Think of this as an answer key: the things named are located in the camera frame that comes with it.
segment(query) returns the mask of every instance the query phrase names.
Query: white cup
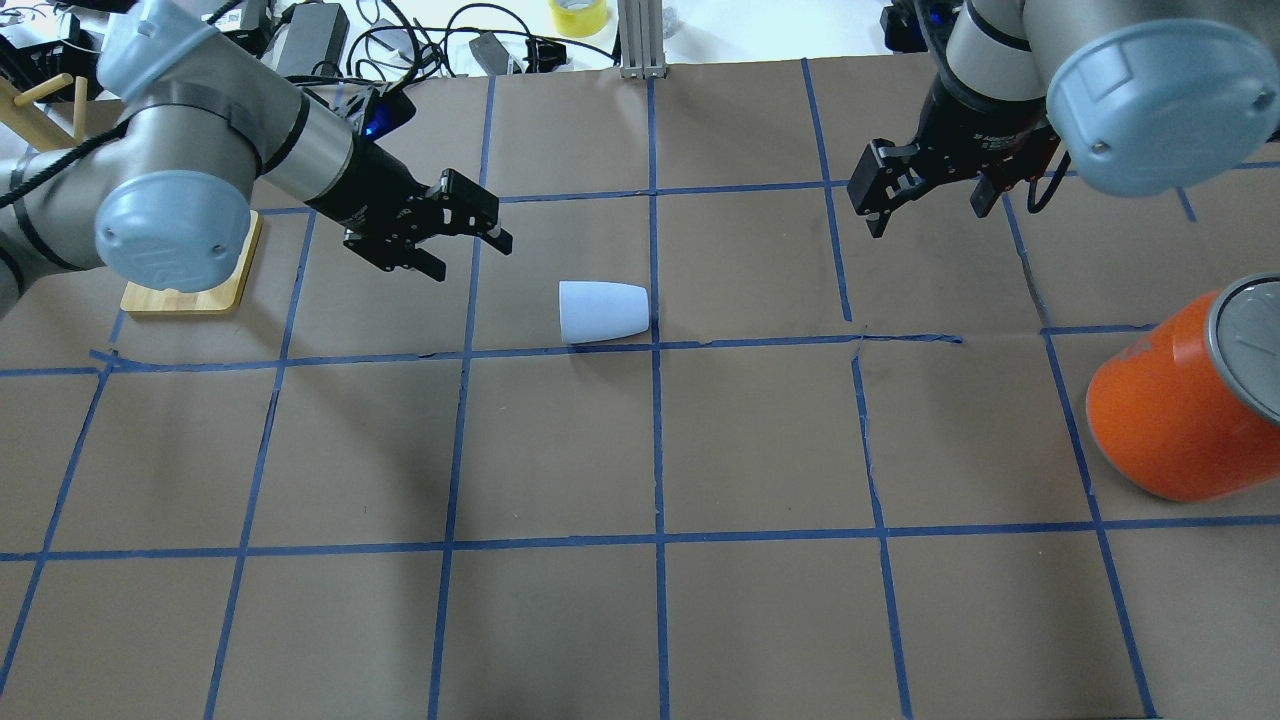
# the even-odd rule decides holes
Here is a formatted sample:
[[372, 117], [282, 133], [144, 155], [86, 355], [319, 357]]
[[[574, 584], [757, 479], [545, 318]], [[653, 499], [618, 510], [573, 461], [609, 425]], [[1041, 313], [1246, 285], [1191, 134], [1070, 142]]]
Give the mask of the white cup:
[[625, 283], [561, 281], [566, 345], [616, 340], [649, 329], [649, 291]]

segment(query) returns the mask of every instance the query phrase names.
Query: light blue joint cap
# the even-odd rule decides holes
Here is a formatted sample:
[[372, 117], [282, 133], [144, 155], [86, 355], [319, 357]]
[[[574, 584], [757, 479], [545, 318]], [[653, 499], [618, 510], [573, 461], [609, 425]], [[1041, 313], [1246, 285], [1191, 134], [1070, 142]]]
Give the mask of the light blue joint cap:
[[1157, 195], [1245, 160], [1280, 126], [1280, 68], [1252, 35], [1202, 19], [1153, 20], [1076, 50], [1048, 117], [1080, 177], [1110, 195]]
[[132, 102], [187, 53], [218, 35], [172, 0], [142, 0], [111, 23], [97, 60], [102, 87]]
[[200, 292], [236, 272], [248, 201], [229, 182], [195, 170], [136, 177], [97, 209], [93, 243], [123, 278], [152, 290]]

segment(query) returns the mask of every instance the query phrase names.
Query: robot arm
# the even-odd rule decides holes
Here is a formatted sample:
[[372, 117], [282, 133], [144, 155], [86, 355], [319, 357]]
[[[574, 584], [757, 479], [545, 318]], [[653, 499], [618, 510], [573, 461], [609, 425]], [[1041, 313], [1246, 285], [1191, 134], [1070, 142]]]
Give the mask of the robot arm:
[[1142, 196], [1225, 172], [1280, 126], [1276, 0], [909, 9], [938, 74], [911, 142], [873, 140], [849, 182], [874, 237], [906, 202], [974, 177], [970, 204], [986, 217], [1018, 182], [1038, 181], [1060, 142], [1062, 169], [1074, 161], [1096, 190]]
[[[257, 177], [344, 225], [344, 245], [387, 272], [443, 281], [444, 263], [417, 247], [442, 233], [512, 250], [494, 195], [454, 170], [417, 182], [172, 0], [143, 0], [113, 22], [99, 78], [124, 100], [127, 128], [0, 209], [0, 316], [40, 277], [104, 263], [145, 287], [216, 287], [234, 270]], [[0, 164], [0, 187], [64, 152]]]

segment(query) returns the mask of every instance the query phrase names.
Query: orange can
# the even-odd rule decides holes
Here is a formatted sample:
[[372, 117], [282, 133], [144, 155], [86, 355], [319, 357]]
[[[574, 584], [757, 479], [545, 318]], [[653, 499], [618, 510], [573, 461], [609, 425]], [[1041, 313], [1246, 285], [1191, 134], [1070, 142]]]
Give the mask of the orange can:
[[1169, 500], [1280, 478], [1280, 273], [1199, 297], [1107, 360], [1085, 414], [1107, 460]]

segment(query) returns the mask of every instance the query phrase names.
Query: yellow tape roll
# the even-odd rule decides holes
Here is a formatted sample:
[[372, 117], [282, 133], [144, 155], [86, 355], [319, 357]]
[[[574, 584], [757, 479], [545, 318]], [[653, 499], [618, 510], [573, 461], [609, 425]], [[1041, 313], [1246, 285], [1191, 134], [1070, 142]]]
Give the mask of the yellow tape roll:
[[609, 19], [604, 0], [547, 0], [552, 6], [556, 32], [566, 37], [586, 37], [600, 32]]

